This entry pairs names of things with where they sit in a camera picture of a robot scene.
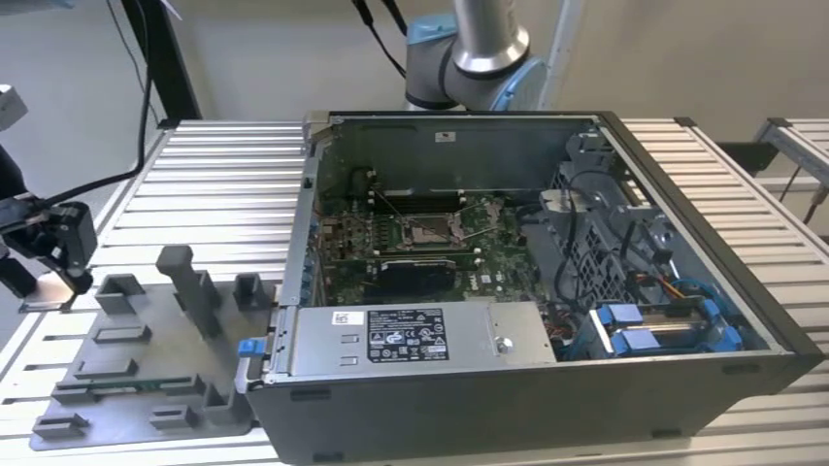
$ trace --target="sticker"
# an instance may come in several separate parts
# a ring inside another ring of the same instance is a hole
[[[455,131],[435,133],[435,143],[452,143],[455,141]]]
[[[371,362],[448,359],[450,347],[442,309],[368,311]]]
[[[366,313],[362,311],[334,311],[331,325],[363,325]]]

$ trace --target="white wall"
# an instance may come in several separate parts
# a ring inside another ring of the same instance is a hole
[[[378,0],[375,26],[406,64],[406,40]],[[173,0],[173,20],[208,118],[302,119],[308,110],[400,110],[404,83],[348,0]],[[399,0],[407,19],[450,0]],[[558,0],[516,0],[533,50],[549,54]]]
[[[561,109],[693,117],[747,140],[766,117],[829,116],[825,0],[589,0]]]
[[[113,5],[121,14],[119,2]],[[127,39],[135,41],[127,24],[121,17]],[[28,189],[45,197],[129,169],[141,89],[105,3],[87,0],[71,11],[0,17],[0,58],[0,83],[17,88],[28,106],[28,115],[0,133],[0,144],[21,167]],[[109,193],[103,188],[80,199],[96,212]],[[0,286],[0,314],[13,313],[16,306]],[[4,330],[0,324],[0,347]]]

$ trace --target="gray holder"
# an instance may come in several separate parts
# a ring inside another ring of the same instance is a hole
[[[95,299],[109,316],[135,314],[128,298],[136,294],[144,294],[144,289],[132,274],[107,275]]]

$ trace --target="screw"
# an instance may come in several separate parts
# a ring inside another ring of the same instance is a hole
[[[512,341],[506,337],[496,337],[495,348],[500,354],[507,354],[514,348]]]

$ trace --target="motherboard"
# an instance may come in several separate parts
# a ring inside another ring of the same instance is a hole
[[[326,205],[326,304],[549,299],[518,214],[499,193],[391,196]]]

